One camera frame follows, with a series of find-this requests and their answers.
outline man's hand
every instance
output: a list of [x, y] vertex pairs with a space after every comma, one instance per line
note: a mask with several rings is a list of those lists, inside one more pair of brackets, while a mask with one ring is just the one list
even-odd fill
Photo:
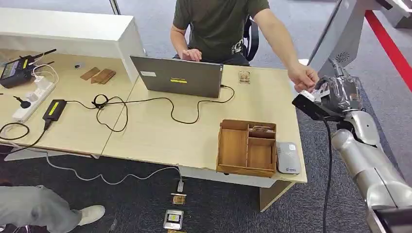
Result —
[[199, 62], [202, 59], [202, 52], [197, 49], [182, 50], [182, 54], [179, 54], [179, 57], [182, 60]]
[[312, 92], [319, 81], [318, 73], [314, 69], [300, 63], [288, 69], [288, 76], [295, 83], [295, 90], [298, 93], [302, 90]]

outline laptop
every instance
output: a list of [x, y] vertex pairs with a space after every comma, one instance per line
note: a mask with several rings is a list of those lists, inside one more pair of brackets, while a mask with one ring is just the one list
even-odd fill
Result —
[[223, 64], [130, 56], [146, 88], [218, 98]]

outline desk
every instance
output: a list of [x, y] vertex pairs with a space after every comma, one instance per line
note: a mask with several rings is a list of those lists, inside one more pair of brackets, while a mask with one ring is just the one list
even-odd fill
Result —
[[[240, 84], [238, 73], [250, 71], [250, 84]], [[192, 125], [175, 122], [167, 100], [134, 103], [129, 107], [127, 128], [112, 133], [103, 155], [179, 166], [183, 176], [255, 185], [260, 188], [260, 210], [264, 211], [296, 182], [306, 183], [306, 169], [300, 141], [295, 107], [289, 78], [285, 70], [256, 67], [224, 66], [222, 84], [235, 89], [235, 97], [228, 103], [203, 103], [200, 119]], [[227, 100], [230, 89], [221, 90], [219, 100]], [[148, 91], [138, 79], [128, 100], [168, 97], [174, 105], [174, 117], [193, 121], [197, 117], [196, 104], [205, 98]], [[121, 129], [125, 110], [116, 123]], [[216, 172], [218, 132], [223, 119], [273, 122], [277, 124], [276, 139], [294, 142], [297, 146], [302, 172], [298, 175], [276, 173], [272, 178], [251, 177]]]
[[[28, 52], [11, 50], [1, 50], [1, 53], [10, 58], [30, 54]], [[125, 100], [133, 88], [133, 84], [130, 83], [121, 59], [52, 53], [43, 58], [40, 63], [50, 61], [55, 61], [52, 66], [59, 74], [60, 82], [25, 123], [30, 127], [30, 133], [26, 137], [14, 141], [20, 145], [29, 145], [40, 136], [44, 126], [42, 117], [52, 99], [78, 100], [92, 106], [90, 102], [97, 94], [104, 93], [109, 97], [119, 96]], [[75, 63], [78, 62], [84, 64], [83, 68], [74, 68]], [[80, 78], [82, 74], [93, 67], [98, 67], [100, 70], [104, 68], [115, 70], [116, 75], [105, 85], [91, 84], [90, 81]], [[45, 75], [45, 77], [53, 82], [50, 75]], [[9, 95], [24, 97], [27, 92], [34, 91], [35, 89], [36, 85], [34, 83], [28, 83], [11, 89], [5, 89], [0, 86], [0, 93], [8, 94], [0, 96], [0, 126], [12, 122], [12, 114], [19, 107], [19, 103]], [[108, 106], [102, 111], [100, 118], [103, 122], [113, 127], [122, 109], [123, 106], [119, 104]], [[22, 135], [22, 133], [24, 133], [24, 129], [16, 127], [7, 136], [14, 137]], [[105, 126], [100, 125], [96, 121], [96, 110], [88, 110], [77, 103], [68, 103], [59, 121], [51, 125], [36, 147], [70, 153], [100, 155], [110, 134], [111, 132]], [[7, 144], [7, 141], [0, 140], [0, 142]]]
[[[44, 58], [43, 62], [52, 60], [56, 61], [53, 66], [59, 73], [60, 82], [26, 122], [31, 132], [17, 141], [21, 145], [33, 143], [41, 134], [44, 125], [42, 116], [52, 99], [78, 100], [88, 104], [100, 93], [108, 97], [119, 96], [123, 100], [168, 97], [175, 105], [174, 117], [183, 121], [196, 119], [196, 104], [199, 100], [205, 100], [202, 97], [148, 91], [141, 79], [132, 87], [119, 59], [51, 54]], [[75, 70], [73, 65], [76, 62], [83, 62], [85, 67]], [[106, 85], [90, 84], [80, 79], [83, 73], [94, 66], [115, 70], [117, 74]], [[238, 82], [238, 73], [241, 70], [251, 72], [250, 84]], [[222, 84], [234, 88], [234, 98], [225, 104], [202, 103], [199, 121], [192, 125], [173, 121], [170, 117], [172, 106], [167, 100], [153, 100], [130, 104], [126, 130], [112, 133], [97, 123], [96, 110], [68, 103], [59, 121], [52, 124], [36, 147], [174, 165], [179, 166], [182, 175], [186, 177], [258, 186], [260, 210], [264, 211], [295, 183], [307, 182], [287, 72], [280, 69], [224, 66]], [[12, 89], [2, 88], [0, 92], [23, 96], [34, 89], [35, 85], [29, 83]], [[230, 89], [224, 88], [219, 100], [227, 100], [231, 94]], [[11, 122], [11, 115], [17, 109], [18, 102], [10, 96], [0, 98], [0, 125], [4, 125]], [[125, 123], [125, 114], [123, 105], [114, 104], [105, 107], [100, 118], [111, 127], [121, 129]], [[216, 172], [218, 132], [223, 119], [276, 123], [277, 140], [296, 144], [302, 172], [298, 175], [276, 173], [271, 178]], [[8, 136], [18, 136], [21, 133], [22, 130], [16, 128]]]

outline white sneaker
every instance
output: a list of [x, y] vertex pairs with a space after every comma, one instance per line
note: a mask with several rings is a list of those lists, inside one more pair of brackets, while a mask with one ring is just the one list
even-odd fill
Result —
[[103, 217], [106, 209], [102, 205], [92, 205], [80, 210], [82, 213], [82, 219], [79, 222], [79, 226], [83, 226], [92, 222], [95, 222]]

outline wooden organizer box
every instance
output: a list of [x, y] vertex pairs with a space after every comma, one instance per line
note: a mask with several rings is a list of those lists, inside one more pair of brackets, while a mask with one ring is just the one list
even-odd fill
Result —
[[[255, 126], [266, 127], [268, 131], [253, 131]], [[276, 124], [223, 120], [218, 150], [217, 171], [272, 177], [277, 162]]]

